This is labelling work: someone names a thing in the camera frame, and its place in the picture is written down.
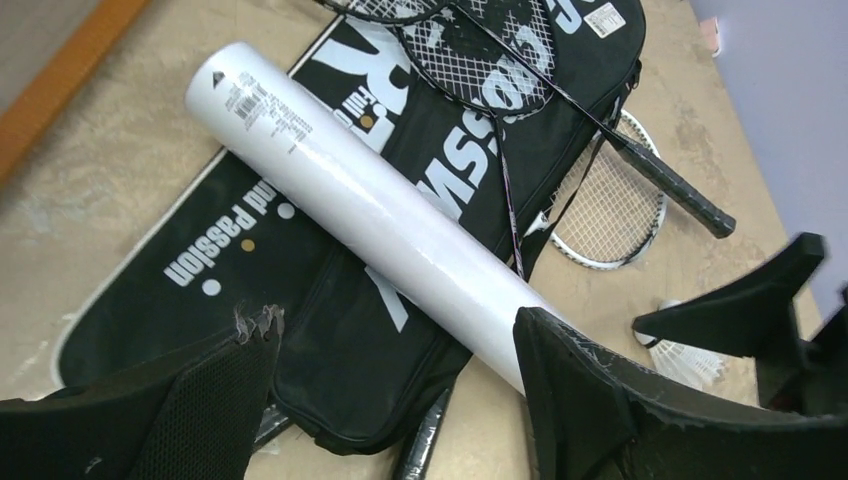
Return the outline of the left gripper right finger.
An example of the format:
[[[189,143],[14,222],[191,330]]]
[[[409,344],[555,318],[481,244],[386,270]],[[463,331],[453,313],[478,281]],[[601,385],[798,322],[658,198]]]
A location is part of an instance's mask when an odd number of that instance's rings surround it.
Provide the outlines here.
[[[845,415],[803,416],[672,381],[540,307],[513,328],[542,479],[843,479]]]

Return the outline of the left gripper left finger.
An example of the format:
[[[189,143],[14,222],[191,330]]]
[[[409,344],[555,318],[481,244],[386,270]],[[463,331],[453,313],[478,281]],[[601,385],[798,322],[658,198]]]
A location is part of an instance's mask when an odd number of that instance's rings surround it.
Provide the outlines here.
[[[5,479],[241,479],[284,330],[270,305],[155,359],[1,404]]]

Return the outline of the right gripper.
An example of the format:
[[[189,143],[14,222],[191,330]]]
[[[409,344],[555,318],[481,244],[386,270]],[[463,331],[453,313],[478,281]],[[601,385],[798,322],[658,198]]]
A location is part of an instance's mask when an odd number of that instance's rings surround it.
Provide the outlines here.
[[[796,294],[826,258],[824,237],[795,236],[746,275],[679,305],[636,317],[633,329],[662,340],[737,357],[799,361],[757,365],[758,401],[806,416],[847,413],[847,289],[842,305],[810,340],[799,338]]]

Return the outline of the white shuttlecock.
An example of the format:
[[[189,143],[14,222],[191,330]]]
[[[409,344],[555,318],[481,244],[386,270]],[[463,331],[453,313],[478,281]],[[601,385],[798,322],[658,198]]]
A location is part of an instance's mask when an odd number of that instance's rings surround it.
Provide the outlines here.
[[[682,343],[663,340],[633,330],[634,338],[647,350],[654,369],[661,375],[704,391],[725,372],[722,356]]]

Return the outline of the white shuttlecock tube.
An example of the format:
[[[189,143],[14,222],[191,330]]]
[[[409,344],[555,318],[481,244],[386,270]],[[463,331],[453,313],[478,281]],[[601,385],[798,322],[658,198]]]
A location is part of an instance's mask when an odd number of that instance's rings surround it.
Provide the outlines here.
[[[184,104],[280,191],[515,390],[522,307],[549,303],[245,42],[208,57]]]

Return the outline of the black racket bag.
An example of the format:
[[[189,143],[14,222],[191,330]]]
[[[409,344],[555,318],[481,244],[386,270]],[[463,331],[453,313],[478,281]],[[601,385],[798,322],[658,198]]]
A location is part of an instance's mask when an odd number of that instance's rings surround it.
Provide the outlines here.
[[[381,154],[406,179],[393,217],[322,198],[315,222],[235,154],[221,150],[87,301],[59,344],[53,374],[82,385],[221,330],[235,312],[285,312],[272,400],[337,455],[380,452],[412,431],[469,352],[382,276],[406,271],[400,231],[477,240],[508,260],[504,200],[528,228],[596,136],[564,100],[506,123],[420,79],[393,35],[338,18],[291,76],[348,129],[343,158]]]

